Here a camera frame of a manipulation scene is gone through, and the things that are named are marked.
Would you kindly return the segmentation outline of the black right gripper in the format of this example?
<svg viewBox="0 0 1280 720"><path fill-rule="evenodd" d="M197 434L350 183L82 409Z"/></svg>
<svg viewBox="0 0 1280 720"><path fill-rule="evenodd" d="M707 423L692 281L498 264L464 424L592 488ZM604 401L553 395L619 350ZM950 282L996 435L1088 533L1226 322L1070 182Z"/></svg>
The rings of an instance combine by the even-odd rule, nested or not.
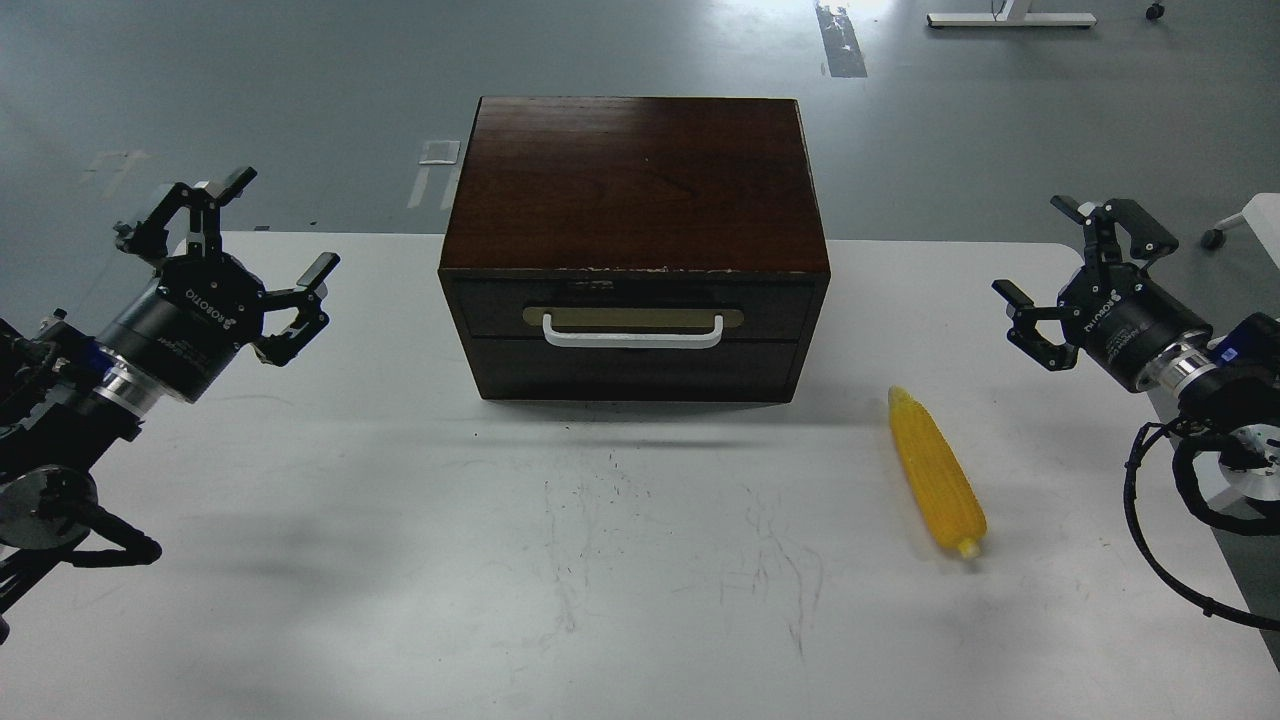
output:
<svg viewBox="0 0 1280 720"><path fill-rule="evenodd" d="M1179 241L1130 199L1078 202L1055 195L1050 204L1082 228L1084 266L1062 287L1055 307L1036 306L1009 279L993 281L1012 323L1007 341L1048 372L1073 369L1083 348L1124 389L1148 389L1155 384L1149 363L1180 340L1207 337L1211 324L1138 265L1124 263L1117 229L1130 241L1129 258L1143 268L1174 254ZM1050 342L1038 331L1041 322L1060 322L1068 342Z"/></svg>

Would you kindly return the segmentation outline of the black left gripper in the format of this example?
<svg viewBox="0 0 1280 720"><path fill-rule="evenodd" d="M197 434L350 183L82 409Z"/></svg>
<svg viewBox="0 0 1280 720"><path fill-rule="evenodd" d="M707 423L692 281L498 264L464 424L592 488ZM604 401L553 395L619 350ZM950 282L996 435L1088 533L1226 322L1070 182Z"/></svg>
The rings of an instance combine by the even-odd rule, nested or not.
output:
<svg viewBox="0 0 1280 720"><path fill-rule="evenodd" d="M242 167L223 182L163 186L154 209L113 227L118 250L161 269L99 333L99 343L188 404L250 341L259 361L284 366L329 323L321 307L324 281L340 263L337 252L320 252L293 290L274 291L223 255L221 209L257 176L255 168ZM168 225L180 210L188 213L188 255L170 258ZM264 313L287 309L297 311L293 322L280 333L259 337Z"/></svg>

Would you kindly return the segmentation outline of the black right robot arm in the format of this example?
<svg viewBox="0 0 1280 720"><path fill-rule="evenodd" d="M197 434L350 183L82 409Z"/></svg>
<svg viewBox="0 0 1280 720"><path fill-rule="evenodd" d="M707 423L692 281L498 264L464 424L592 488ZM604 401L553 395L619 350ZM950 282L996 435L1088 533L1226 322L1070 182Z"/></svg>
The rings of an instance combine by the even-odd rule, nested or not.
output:
<svg viewBox="0 0 1280 720"><path fill-rule="evenodd" d="M1066 195L1051 202L1082 228L1083 264L1052 307L995 281L1012 322L1007 340L1051 372L1071 369L1085 352L1128 392L1165 389L1193 429L1172 465L1190 514L1233 534L1276 536L1277 322L1256 313L1213 341L1210 323L1151 277L1179 242L1142 205ZM1210 507L1194 465L1203 452L1219 456L1254 516Z"/></svg>

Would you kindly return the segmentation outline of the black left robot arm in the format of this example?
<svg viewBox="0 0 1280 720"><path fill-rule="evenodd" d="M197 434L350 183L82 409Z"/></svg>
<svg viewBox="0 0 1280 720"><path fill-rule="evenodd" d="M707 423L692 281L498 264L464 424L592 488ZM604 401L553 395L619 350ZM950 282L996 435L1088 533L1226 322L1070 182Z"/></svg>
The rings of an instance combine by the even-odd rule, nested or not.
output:
<svg viewBox="0 0 1280 720"><path fill-rule="evenodd" d="M134 439L163 397L197 401L242 348L284 366L329 323L321 252L294 286L269 290L223 247L221 210L253 181L161 187L148 211L115 225L116 247L154 270L99 334L64 310L26 337L3 325L1 489L4 610L52 569L150 565L160 543L99 500L93 465Z"/></svg>

